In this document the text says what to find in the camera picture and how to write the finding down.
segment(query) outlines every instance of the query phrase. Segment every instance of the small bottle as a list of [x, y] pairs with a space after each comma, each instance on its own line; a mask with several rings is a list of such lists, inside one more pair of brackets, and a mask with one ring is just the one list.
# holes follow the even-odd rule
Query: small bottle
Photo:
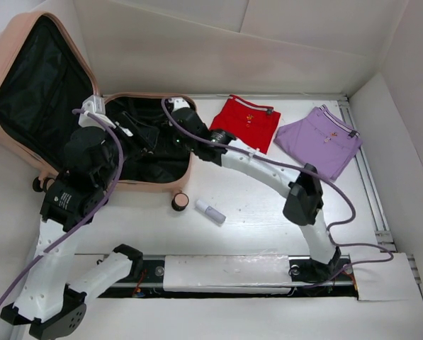
[[225, 222], [225, 215], [221, 214], [215, 208], [209, 206], [209, 204], [203, 202], [202, 200], [197, 200], [196, 209], [207, 215], [210, 219], [219, 225]]

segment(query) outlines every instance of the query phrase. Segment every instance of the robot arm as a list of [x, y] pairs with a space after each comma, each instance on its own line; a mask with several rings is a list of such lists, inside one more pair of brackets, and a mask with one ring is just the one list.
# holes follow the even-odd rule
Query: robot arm
[[[13, 304], [2, 309], [1, 318], [12, 325], [29, 324], [30, 335], [39, 340], [58, 339], [70, 335], [81, 323], [86, 304], [97, 298], [116, 281], [135, 279], [142, 268], [142, 253], [124, 244], [81, 278], [67, 283], [76, 249], [89, 228], [96, 206], [104, 199], [104, 191], [115, 177], [118, 151], [113, 139], [102, 127], [92, 124], [89, 115], [97, 116], [99, 101], [84, 102], [86, 112], [64, 148], [65, 168], [49, 188], [41, 207], [40, 235], [36, 256], [43, 256], [28, 274], [22, 293]], [[123, 158], [137, 157], [143, 145], [128, 129], [99, 118], [113, 128], [123, 149]], [[44, 254], [46, 248], [72, 231], [79, 223], [86, 224], [70, 237]]]
[[[209, 131], [198, 114], [182, 98], [169, 99], [167, 110], [188, 132], [230, 147], [215, 147], [179, 132], [176, 140], [188, 147], [199, 159], [242, 172], [271, 187], [286, 199], [283, 214], [290, 222], [299, 226], [310, 250], [310, 261], [299, 268], [300, 275], [296, 278], [313, 283], [327, 280], [334, 273], [341, 253], [339, 247], [331, 242], [326, 228], [320, 181], [305, 173], [297, 175], [294, 170], [264, 162], [259, 157], [255, 159], [257, 150], [223, 130]], [[247, 153], [236, 152], [231, 147]], [[317, 172], [310, 164], [306, 164], [305, 169]]]

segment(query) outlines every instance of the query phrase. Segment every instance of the folded shorts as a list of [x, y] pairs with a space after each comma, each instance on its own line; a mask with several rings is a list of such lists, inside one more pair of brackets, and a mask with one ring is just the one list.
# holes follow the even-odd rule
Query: folded shorts
[[323, 105], [292, 124], [281, 126], [274, 142], [301, 164], [312, 164], [320, 174], [335, 180], [362, 145], [359, 132]]

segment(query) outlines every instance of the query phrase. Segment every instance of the white table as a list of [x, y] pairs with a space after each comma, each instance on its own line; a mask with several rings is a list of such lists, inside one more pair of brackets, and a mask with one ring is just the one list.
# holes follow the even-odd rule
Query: white table
[[[197, 98], [203, 121], [211, 123], [225, 103], [224, 97]], [[336, 101], [288, 100], [281, 97], [251, 97], [257, 104], [273, 106], [282, 113], [279, 126], [304, 118], [314, 106], [327, 105], [340, 117]], [[268, 157], [297, 164], [274, 143]], [[356, 219], [335, 227], [338, 242], [376, 243], [374, 220], [356, 162], [353, 160], [335, 182], [353, 201]], [[194, 159], [191, 179], [184, 191], [191, 203], [183, 212], [171, 209], [168, 193], [116, 192], [94, 218], [89, 237], [80, 254], [107, 254], [126, 243], [144, 254], [309, 254], [308, 246], [295, 225], [282, 214], [285, 200], [269, 187], [233, 170]], [[331, 188], [324, 186], [325, 219], [348, 218], [350, 210]], [[227, 216], [218, 227], [194, 209], [198, 198]], [[363, 247], [342, 249], [344, 254], [373, 251]]]

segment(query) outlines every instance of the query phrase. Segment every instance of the pink suitcase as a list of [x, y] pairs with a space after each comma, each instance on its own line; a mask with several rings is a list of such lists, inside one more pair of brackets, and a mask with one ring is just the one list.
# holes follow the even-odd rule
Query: pink suitcase
[[[79, 128], [71, 111], [91, 94], [100, 94], [96, 79], [58, 18], [32, 12], [10, 21], [0, 37], [0, 143], [40, 170], [34, 190], [40, 191], [62, 168], [63, 146]], [[172, 136], [163, 134], [163, 96], [181, 96], [196, 107], [176, 93], [127, 92], [106, 98], [106, 112], [125, 110], [161, 131], [153, 154], [141, 160], [143, 166], [125, 164], [118, 188], [171, 191], [172, 205], [176, 202], [180, 210], [188, 203], [181, 189], [190, 175], [191, 155], [175, 149]]]

